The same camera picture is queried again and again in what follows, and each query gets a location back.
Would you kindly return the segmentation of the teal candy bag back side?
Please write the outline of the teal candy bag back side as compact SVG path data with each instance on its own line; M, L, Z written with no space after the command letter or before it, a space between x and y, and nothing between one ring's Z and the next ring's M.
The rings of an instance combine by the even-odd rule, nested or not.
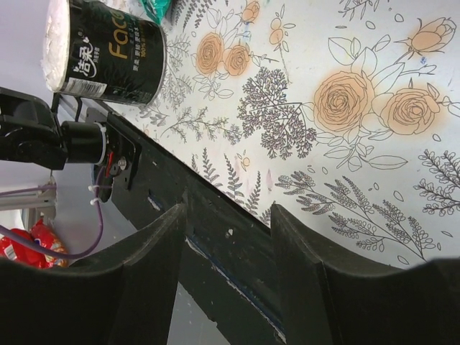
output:
M141 0L145 14L156 24L165 18L171 5L171 0Z

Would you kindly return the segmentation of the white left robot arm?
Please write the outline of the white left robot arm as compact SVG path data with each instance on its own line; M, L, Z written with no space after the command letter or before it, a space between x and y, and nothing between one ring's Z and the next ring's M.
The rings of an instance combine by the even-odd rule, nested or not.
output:
M106 127L98 122L58 121L57 112L35 96L1 88L1 159L62 170L68 163L100 165Z

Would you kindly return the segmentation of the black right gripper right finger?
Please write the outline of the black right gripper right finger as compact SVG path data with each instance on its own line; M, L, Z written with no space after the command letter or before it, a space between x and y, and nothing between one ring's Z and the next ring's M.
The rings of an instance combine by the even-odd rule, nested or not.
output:
M457 344L459 261L400 270L360 256L271 207L289 344Z

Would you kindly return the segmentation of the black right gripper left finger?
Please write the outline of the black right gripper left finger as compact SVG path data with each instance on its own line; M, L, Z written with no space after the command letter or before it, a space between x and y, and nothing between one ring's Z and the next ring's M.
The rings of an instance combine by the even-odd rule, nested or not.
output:
M1 260L3 344L166 344L186 208L67 268Z

